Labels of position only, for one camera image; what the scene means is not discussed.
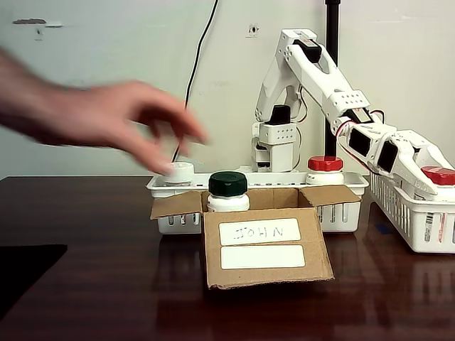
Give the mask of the person's bare hand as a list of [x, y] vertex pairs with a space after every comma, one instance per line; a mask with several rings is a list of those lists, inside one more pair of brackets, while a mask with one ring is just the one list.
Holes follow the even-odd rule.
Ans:
[[167, 174], [171, 161], [159, 145], [159, 123], [171, 127], [179, 147], [205, 143], [206, 133], [182, 101], [144, 82], [90, 90], [53, 90], [40, 123], [64, 144], [110, 147], [134, 157], [149, 171]]

